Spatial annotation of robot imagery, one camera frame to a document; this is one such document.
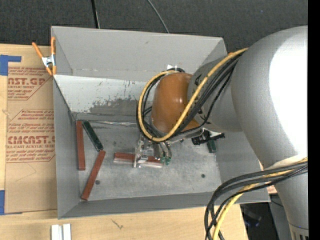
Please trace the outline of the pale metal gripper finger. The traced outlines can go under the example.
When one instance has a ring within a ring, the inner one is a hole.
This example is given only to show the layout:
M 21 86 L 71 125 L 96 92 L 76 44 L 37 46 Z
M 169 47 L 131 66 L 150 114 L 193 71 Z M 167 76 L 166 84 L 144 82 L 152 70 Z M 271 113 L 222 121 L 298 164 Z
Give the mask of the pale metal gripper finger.
M 134 161 L 133 161 L 134 164 L 137 164 L 142 157 L 142 145 L 143 145 L 143 141 L 138 140 L 134 150 Z
M 159 160 L 139 160 L 133 165 L 134 168 L 150 167 L 150 168 L 161 168 L 163 163 Z

